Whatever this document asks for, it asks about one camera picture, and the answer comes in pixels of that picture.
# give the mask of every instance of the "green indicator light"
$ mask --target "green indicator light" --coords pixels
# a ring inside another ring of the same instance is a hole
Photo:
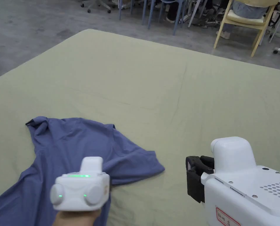
[[[90,175],[68,175],[68,177],[90,177]]]

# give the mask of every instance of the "t-shirt sleeve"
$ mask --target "t-shirt sleeve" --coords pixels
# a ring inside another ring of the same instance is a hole
[[[165,170],[154,151],[144,150],[115,128],[112,129],[112,154],[117,157],[105,164],[105,172],[111,176],[113,185],[146,179]]]

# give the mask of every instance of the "mattress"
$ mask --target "mattress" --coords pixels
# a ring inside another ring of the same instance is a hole
[[[185,158],[239,136],[280,171],[280,70],[85,30],[0,77],[0,195],[35,159],[31,118],[114,123],[165,172],[115,187],[108,225],[205,225]]]

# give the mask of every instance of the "white robot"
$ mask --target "white robot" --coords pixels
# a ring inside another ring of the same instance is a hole
[[[240,137],[212,141],[214,159],[186,158],[188,194],[203,202],[210,226],[280,226],[280,172],[257,166]]]
[[[101,157],[86,157],[80,171],[57,177],[50,191],[55,210],[93,211],[109,199],[110,176],[102,172]]]

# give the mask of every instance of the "wooden chair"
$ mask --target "wooden chair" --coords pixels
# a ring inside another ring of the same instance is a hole
[[[233,24],[233,25],[238,25],[238,26],[255,28],[255,29],[258,29],[259,32],[252,45],[253,51],[252,51],[251,57],[253,57],[261,39],[262,39],[262,36],[264,35],[264,32],[269,24],[271,15],[273,14],[275,5],[278,3],[278,0],[237,0],[237,1],[243,2],[245,4],[250,4],[250,5],[256,6],[256,7],[269,7],[269,9],[268,9],[268,12],[266,13],[266,16],[263,18],[260,18],[260,19],[243,18],[243,17],[236,15],[233,12],[233,10],[229,10],[231,7],[231,4],[233,2],[233,0],[229,0],[227,10],[224,15],[222,24],[220,25],[219,32],[216,37],[213,48],[214,49],[216,48],[218,39],[220,37],[220,33],[223,31],[224,24]]]

